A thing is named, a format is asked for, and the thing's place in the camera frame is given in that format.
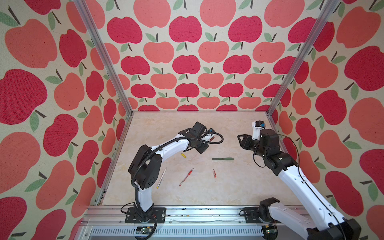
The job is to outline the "red gel pen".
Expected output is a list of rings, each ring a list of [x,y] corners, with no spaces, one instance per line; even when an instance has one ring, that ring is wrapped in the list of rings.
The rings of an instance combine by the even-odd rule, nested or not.
[[[181,181],[181,183],[179,184],[179,187],[181,187],[183,185],[183,183],[187,180],[187,178],[191,175],[191,173],[193,172],[194,168],[192,168],[188,174],[185,176],[185,178]]]

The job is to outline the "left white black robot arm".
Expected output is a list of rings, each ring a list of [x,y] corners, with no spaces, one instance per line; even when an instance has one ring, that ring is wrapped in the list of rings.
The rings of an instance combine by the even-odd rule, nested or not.
[[[142,145],[136,153],[130,167],[131,185],[135,189],[135,208],[140,214],[151,215],[153,208],[152,186],[156,183],[161,165],[170,157],[189,150],[197,150],[199,154],[205,152],[210,140],[219,136],[218,144],[223,142],[220,134],[212,128],[196,122],[192,128],[181,130],[171,140],[153,147]]]

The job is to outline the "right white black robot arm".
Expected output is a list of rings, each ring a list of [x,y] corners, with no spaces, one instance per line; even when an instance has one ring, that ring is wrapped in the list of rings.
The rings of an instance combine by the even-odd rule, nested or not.
[[[276,198],[263,200],[258,215],[263,223],[278,221],[305,240],[357,240],[361,226],[348,220],[330,205],[304,176],[299,163],[280,150],[278,134],[272,129],[257,127],[254,135],[238,135],[240,147],[263,159],[267,168],[296,195],[310,218],[296,213]]]

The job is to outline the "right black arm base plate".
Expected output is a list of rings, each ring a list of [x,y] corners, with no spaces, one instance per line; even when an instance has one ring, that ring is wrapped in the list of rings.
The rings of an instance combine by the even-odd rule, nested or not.
[[[247,224],[273,224],[281,222],[272,218],[269,208],[265,206],[255,208],[243,208],[239,216],[244,217]]]

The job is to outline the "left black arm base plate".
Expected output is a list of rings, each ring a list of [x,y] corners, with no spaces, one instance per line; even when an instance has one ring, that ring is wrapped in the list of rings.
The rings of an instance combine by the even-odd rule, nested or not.
[[[145,214],[138,208],[128,208],[125,223],[127,224],[163,224],[166,217],[166,208],[150,208]]]

